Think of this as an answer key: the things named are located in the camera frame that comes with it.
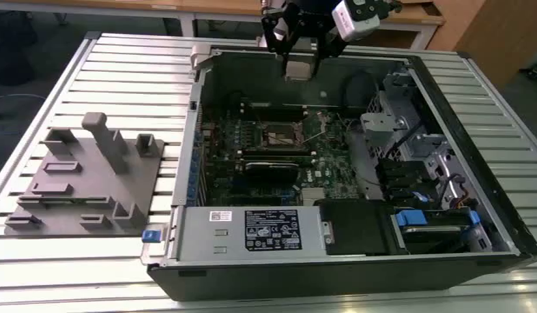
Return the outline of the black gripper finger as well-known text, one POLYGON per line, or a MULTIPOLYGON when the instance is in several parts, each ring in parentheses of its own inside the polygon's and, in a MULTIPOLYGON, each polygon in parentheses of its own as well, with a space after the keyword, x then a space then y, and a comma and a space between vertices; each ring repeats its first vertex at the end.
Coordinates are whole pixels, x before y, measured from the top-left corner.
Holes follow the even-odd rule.
POLYGON ((319 73, 321 61, 329 57, 339 57, 347 47, 347 42, 337 31, 313 32, 313 38, 316 39, 316 52, 313 54, 312 78, 319 73))
POLYGON ((279 23, 284 21, 284 11, 281 9, 263 9, 261 10, 261 26, 264 30, 264 38, 267 43, 267 48, 271 53, 281 56, 281 76, 287 74, 287 65, 288 65, 288 55, 293 44, 287 38, 287 35, 281 37, 281 39, 276 36, 276 26, 279 23))

